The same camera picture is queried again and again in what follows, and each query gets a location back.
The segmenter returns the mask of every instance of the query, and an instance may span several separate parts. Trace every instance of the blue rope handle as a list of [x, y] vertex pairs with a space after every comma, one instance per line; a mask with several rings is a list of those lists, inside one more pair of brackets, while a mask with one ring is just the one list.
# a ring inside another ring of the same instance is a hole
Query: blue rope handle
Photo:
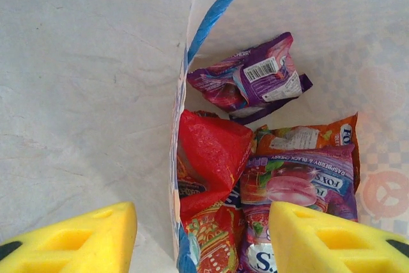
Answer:
[[218, 19], [223, 15], [232, 1], [233, 0], [216, 0], [216, 2], [213, 3], [213, 5], [207, 11], [204, 19], [202, 20], [202, 23], [200, 23], [199, 29], [193, 37], [193, 41], [187, 53], [188, 64], [193, 60], [200, 46], [209, 35], [210, 30], [216, 24]]
[[[216, 0], [215, 3], [207, 11], [202, 23], [200, 23], [199, 29], [197, 30], [193, 41], [190, 45], [189, 51], [187, 53], [187, 63], [189, 64], [193, 57], [198, 52], [200, 46], [205, 41], [206, 37], [209, 35], [210, 30], [216, 24], [218, 19], [223, 15], [228, 6], [233, 0]], [[183, 226], [180, 225], [179, 228], [179, 255], [177, 260], [177, 268], [181, 273], [197, 273], [196, 266], [190, 258], [190, 246], [189, 239], [183, 230]]]

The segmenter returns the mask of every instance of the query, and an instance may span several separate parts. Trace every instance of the purple candy bag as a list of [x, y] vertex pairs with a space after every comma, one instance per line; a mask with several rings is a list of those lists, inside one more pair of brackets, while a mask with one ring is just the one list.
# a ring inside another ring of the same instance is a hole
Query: purple candy bag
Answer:
[[313, 84], [298, 76], [289, 54], [293, 43], [286, 32], [207, 68], [187, 74], [205, 99], [242, 125], [258, 120], [299, 97]]
[[273, 201], [287, 201], [357, 221], [353, 144], [250, 157], [240, 177], [247, 221], [238, 272], [277, 273], [268, 230]]

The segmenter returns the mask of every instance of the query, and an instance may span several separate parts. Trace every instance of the white label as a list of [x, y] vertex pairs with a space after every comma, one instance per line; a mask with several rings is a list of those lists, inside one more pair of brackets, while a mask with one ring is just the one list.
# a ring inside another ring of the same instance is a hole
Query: white label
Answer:
[[265, 93], [263, 99], [265, 102], [273, 102], [274, 100], [298, 97], [302, 94], [300, 78], [297, 72], [287, 80], [286, 84], [272, 90], [271, 92]]
[[252, 115], [257, 111], [263, 110], [264, 108], [260, 107], [247, 107], [243, 109], [239, 109], [233, 112], [230, 112], [229, 115], [234, 116], [236, 118], [245, 118], [246, 116]]
[[254, 82], [265, 76], [276, 74], [278, 71], [279, 65], [275, 57], [268, 58], [243, 70], [249, 82]]
[[249, 264], [255, 272], [277, 273], [273, 247], [269, 243], [252, 244], [247, 250]]
[[308, 150], [316, 148], [320, 131], [308, 127], [299, 127], [289, 131], [284, 137], [275, 137], [270, 148], [279, 150]]
[[240, 51], [237, 52], [234, 57], [243, 57], [243, 56], [248, 56], [251, 53], [251, 51]]
[[352, 127], [349, 124], [344, 124], [341, 127], [341, 145], [346, 145], [351, 143], [352, 139]]
[[320, 184], [339, 190], [343, 186], [343, 181], [331, 175], [320, 173], [315, 175], [314, 181], [319, 182]]

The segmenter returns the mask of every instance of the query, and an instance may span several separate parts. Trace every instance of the orange candy bag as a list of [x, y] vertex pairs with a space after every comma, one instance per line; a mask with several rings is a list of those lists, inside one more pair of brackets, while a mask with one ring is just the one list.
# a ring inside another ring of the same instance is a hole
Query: orange candy bag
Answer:
[[284, 150], [304, 150], [341, 146], [353, 143], [353, 183], [355, 191], [360, 182], [360, 162], [357, 133], [358, 114], [335, 121], [329, 125], [296, 126], [270, 130], [266, 125], [255, 131], [256, 155], [273, 155]]

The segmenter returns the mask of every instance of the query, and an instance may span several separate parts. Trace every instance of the white floor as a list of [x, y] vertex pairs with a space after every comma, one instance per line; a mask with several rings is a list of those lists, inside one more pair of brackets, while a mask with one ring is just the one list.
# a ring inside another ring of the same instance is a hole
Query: white floor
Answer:
[[0, 0], [0, 242], [131, 200], [130, 271], [174, 270], [168, 148], [190, 1]]

